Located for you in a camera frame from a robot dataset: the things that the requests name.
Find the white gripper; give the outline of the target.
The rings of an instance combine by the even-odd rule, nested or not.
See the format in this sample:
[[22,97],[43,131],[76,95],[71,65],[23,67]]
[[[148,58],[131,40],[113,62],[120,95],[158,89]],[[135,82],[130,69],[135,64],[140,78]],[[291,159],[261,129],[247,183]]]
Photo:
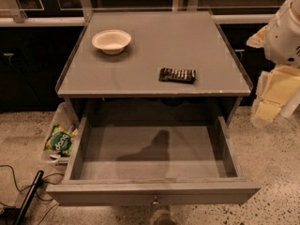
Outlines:
[[[247,39],[252,48],[263,48],[267,26]],[[278,115],[289,118],[300,104],[300,68],[277,65],[263,71],[252,104],[250,121],[255,127],[271,124]]]

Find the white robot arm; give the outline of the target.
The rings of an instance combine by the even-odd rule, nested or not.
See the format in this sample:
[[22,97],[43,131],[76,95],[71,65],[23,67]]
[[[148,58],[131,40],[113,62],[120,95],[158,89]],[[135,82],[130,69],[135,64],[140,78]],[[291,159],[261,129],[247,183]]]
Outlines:
[[247,45],[263,48],[265,58],[275,64],[259,77],[251,123],[264,127],[279,114],[289,118],[300,103],[300,0],[286,0]]

